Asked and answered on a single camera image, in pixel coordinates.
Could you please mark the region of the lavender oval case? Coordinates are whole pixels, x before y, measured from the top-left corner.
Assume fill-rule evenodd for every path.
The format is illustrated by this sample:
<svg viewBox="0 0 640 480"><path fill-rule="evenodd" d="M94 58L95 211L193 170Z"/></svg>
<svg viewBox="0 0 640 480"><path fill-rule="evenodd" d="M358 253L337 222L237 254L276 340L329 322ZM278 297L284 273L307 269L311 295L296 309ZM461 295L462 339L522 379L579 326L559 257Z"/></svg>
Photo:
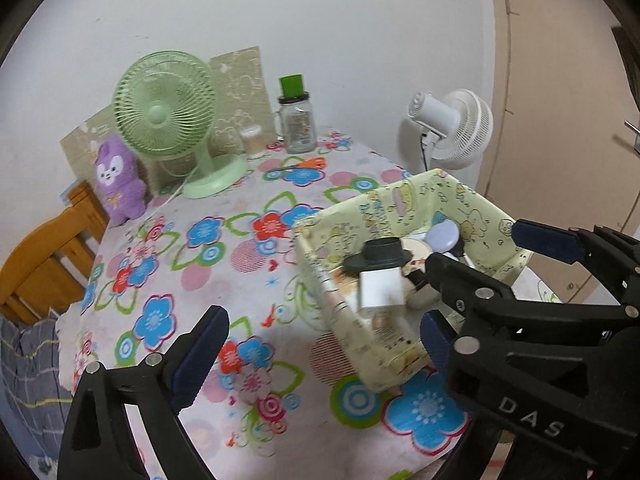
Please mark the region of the lavender oval case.
<svg viewBox="0 0 640 480"><path fill-rule="evenodd" d="M425 243L433 252L441 254L452 252L459 242L460 231L457 223L449 219L434 224L425 235Z"/></svg>

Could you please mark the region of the cream round tape measure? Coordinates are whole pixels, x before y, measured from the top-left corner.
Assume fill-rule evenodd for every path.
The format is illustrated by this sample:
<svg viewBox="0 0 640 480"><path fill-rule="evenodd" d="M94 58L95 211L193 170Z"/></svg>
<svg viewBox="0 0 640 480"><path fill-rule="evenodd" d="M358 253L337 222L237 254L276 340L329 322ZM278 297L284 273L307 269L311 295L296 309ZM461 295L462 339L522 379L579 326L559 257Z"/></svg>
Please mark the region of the cream round tape measure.
<svg viewBox="0 0 640 480"><path fill-rule="evenodd" d="M402 248L408 250L411 254L409 262L402 267L402 275L408 278L409 274L414 271L424 272L424 264L426 259L433 253L432 248L423 240L417 240L416 238L406 237L400 241Z"/></svg>

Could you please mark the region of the small white plug charger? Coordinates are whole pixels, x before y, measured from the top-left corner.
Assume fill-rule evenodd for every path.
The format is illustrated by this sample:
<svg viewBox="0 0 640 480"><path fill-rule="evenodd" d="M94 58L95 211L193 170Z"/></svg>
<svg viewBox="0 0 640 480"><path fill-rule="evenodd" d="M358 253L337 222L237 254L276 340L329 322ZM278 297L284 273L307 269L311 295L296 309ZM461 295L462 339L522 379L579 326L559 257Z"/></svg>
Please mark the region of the small white plug charger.
<svg viewBox="0 0 640 480"><path fill-rule="evenodd" d="M405 305L401 268L364 271L359 275L359 311L363 316L401 314Z"/></svg>

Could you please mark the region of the black round mount base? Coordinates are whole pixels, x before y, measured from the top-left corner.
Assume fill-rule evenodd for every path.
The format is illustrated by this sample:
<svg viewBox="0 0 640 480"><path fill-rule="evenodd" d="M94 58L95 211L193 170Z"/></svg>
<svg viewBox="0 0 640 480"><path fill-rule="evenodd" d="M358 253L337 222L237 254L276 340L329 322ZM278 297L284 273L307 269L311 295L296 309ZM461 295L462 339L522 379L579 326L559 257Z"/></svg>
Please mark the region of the black round mount base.
<svg viewBox="0 0 640 480"><path fill-rule="evenodd" d="M344 258L343 272L358 275L362 272L402 268L411 259L398 237L367 240L360 252Z"/></svg>

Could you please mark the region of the grey plaid bedding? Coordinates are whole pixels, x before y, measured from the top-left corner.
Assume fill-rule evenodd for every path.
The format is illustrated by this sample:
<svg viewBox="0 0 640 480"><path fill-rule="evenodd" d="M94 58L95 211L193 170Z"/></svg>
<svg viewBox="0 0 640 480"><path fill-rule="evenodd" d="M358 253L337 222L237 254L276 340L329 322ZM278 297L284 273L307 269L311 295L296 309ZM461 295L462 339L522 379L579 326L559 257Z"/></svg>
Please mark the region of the grey plaid bedding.
<svg viewBox="0 0 640 480"><path fill-rule="evenodd" d="M39 479L58 476L72 395L58 382L55 320L23 326L1 319L1 425Z"/></svg>

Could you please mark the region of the white standing fan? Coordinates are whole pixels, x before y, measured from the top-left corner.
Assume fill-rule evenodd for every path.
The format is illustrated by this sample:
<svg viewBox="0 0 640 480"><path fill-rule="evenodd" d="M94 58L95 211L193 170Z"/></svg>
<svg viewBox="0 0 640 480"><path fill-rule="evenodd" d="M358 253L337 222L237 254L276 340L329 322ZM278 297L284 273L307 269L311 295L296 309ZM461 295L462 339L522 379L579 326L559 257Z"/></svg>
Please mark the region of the white standing fan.
<svg viewBox="0 0 640 480"><path fill-rule="evenodd" d="M407 106L408 118L421 128L426 170L461 170L475 164L488 148L494 115L475 92L459 89L441 100L416 92Z"/></svg>

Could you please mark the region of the beige wooden door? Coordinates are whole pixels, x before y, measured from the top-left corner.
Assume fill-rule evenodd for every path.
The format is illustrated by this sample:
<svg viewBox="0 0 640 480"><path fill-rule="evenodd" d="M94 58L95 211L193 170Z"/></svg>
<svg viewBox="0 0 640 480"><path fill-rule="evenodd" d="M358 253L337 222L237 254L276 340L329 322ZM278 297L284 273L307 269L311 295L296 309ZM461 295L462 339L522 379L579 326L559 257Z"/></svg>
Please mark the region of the beige wooden door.
<svg viewBox="0 0 640 480"><path fill-rule="evenodd" d="M480 189L515 219L639 232L639 112L603 0L494 0Z"/></svg>

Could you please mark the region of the floral tablecloth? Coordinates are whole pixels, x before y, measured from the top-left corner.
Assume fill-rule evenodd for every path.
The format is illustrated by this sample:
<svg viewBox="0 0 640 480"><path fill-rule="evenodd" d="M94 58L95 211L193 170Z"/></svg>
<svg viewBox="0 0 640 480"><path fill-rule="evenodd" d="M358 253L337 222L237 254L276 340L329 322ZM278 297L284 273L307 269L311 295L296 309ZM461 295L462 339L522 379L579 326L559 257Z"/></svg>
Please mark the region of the floral tablecloth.
<svg viewBox="0 0 640 480"><path fill-rule="evenodd" d="M105 233L85 297L58 323L58 377L166 351L213 304L228 311L219 360L181 421L221 479L407 479L437 462L466 419L431 368L369 391L326 326L296 260L295 223L346 200L405 224L409 174L332 132L312 153L273 145L205 200L163 191Z"/></svg>

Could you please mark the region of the glass jar green lid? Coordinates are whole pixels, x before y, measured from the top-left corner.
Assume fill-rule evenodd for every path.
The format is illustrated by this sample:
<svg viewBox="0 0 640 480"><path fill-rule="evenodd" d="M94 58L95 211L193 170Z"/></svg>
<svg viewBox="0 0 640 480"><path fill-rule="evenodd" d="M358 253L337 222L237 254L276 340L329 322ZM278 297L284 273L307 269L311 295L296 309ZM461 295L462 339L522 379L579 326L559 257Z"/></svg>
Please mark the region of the glass jar green lid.
<svg viewBox="0 0 640 480"><path fill-rule="evenodd" d="M294 155L312 152L317 147L317 130L303 75L283 76L279 81L278 117L285 149Z"/></svg>

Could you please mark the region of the clear cotton swab container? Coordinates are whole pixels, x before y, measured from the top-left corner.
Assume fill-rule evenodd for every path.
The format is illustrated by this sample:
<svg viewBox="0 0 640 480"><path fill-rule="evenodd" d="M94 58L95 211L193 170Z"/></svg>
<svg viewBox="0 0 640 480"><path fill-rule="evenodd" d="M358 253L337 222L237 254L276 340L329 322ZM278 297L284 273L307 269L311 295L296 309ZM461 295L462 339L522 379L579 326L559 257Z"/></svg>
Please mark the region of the clear cotton swab container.
<svg viewBox="0 0 640 480"><path fill-rule="evenodd" d="M251 125L240 130L244 153L249 159L258 159L266 154L267 142L260 125Z"/></svg>

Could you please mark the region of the purple plush toy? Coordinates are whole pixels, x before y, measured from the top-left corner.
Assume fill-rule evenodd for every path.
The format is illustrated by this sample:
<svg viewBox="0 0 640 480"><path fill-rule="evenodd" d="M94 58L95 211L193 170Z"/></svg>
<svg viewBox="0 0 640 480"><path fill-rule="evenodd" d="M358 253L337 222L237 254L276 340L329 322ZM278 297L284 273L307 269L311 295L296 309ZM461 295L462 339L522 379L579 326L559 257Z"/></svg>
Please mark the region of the purple plush toy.
<svg viewBox="0 0 640 480"><path fill-rule="evenodd" d="M96 187L112 226L140 218L146 211L146 185L138 174L136 156L120 136L110 136L98 148Z"/></svg>

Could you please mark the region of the green desk fan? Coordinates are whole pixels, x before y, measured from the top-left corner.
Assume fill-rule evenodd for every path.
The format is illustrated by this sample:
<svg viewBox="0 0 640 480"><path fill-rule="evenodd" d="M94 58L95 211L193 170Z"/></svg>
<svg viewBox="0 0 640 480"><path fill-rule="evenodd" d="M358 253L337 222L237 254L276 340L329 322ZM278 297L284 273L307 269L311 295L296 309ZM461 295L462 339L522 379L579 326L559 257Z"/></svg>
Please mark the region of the green desk fan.
<svg viewBox="0 0 640 480"><path fill-rule="evenodd" d="M142 56L120 77L112 107L120 136L137 154L158 162L194 158L184 197L213 196L245 176L241 156L209 153L216 89L212 69L196 56L176 50Z"/></svg>

